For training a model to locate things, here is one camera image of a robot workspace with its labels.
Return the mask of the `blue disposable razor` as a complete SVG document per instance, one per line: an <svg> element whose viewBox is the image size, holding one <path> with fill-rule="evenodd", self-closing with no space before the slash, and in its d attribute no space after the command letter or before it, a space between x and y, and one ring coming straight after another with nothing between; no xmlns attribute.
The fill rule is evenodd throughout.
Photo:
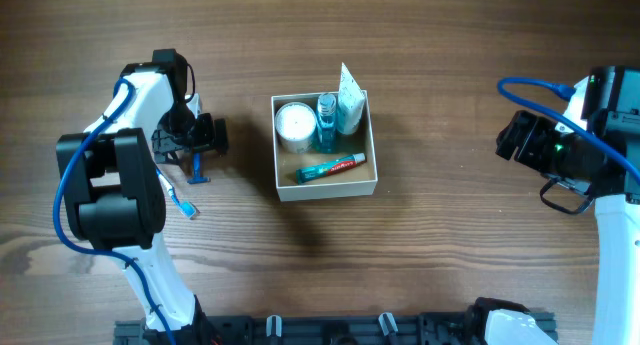
<svg viewBox="0 0 640 345"><path fill-rule="evenodd" d="M194 153L192 156L192 176L187 180L190 185L210 182L210 178L203 175L201 154Z"/></svg>

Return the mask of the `blue white toothbrush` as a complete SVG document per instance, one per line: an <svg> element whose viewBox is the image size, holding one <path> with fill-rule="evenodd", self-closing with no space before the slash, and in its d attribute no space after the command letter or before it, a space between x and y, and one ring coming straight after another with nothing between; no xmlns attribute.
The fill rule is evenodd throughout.
<svg viewBox="0 0 640 345"><path fill-rule="evenodd" d="M188 201L181 201L178 198L174 185L168 180L168 178L159 168L156 169L156 175L179 211L187 219L193 220L199 214L198 209L192 203Z"/></svg>

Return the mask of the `white round cotton swab jar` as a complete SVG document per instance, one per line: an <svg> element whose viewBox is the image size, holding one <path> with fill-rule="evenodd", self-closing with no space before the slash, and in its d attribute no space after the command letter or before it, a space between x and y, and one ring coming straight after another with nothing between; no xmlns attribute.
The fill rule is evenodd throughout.
<svg viewBox="0 0 640 345"><path fill-rule="evenodd" d="M305 153L312 147L316 126L313 110L301 102L286 103L275 116L280 143L290 153Z"/></svg>

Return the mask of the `red green toothpaste tube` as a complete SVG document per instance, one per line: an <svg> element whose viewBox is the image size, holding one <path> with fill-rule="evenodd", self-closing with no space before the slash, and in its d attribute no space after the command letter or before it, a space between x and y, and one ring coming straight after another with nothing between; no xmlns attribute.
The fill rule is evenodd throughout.
<svg viewBox="0 0 640 345"><path fill-rule="evenodd" d="M328 161L319 165L296 170L296 182L301 185L320 178L332 176L359 166L366 161L364 153L352 154L346 157Z"/></svg>

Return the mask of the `blue mouthwash bottle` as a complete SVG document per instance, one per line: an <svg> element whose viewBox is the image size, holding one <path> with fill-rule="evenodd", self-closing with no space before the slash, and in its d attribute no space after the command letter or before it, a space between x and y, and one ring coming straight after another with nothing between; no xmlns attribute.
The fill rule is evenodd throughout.
<svg viewBox="0 0 640 345"><path fill-rule="evenodd" d="M316 104L317 149L322 153L333 153L336 144L336 106L333 94L320 94Z"/></svg>

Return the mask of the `white floral squeeze tube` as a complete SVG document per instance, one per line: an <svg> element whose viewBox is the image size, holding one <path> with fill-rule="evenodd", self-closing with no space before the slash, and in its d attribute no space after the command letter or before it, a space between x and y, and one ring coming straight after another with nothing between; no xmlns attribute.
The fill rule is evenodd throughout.
<svg viewBox="0 0 640 345"><path fill-rule="evenodd" d="M337 130L343 135L352 135L358 129L364 108L365 96L345 64L341 65Z"/></svg>

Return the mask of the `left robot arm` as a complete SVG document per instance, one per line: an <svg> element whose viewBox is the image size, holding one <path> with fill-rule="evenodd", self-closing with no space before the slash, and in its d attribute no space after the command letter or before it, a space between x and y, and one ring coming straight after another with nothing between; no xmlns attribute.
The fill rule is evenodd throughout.
<svg viewBox="0 0 640 345"><path fill-rule="evenodd" d="M54 230L69 249L120 268L145 312L141 335L150 344L223 341L168 252L165 198L175 192L159 167L178 163L178 152L228 149L225 121L202 112L193 68L174 49L126 65L100 118L56 144Z"/></svg>

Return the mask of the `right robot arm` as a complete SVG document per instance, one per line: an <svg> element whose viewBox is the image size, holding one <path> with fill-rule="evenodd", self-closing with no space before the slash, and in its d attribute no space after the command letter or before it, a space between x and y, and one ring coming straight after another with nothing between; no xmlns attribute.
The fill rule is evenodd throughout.
<svg viewBox="0 0 640 345"><path fill-rule="evenodd" d="M559 185L594 210L599 272L592 341L639 341L639 70L595 67L573 86L505 77L498 92L520 105L496 153Z"/></svg>

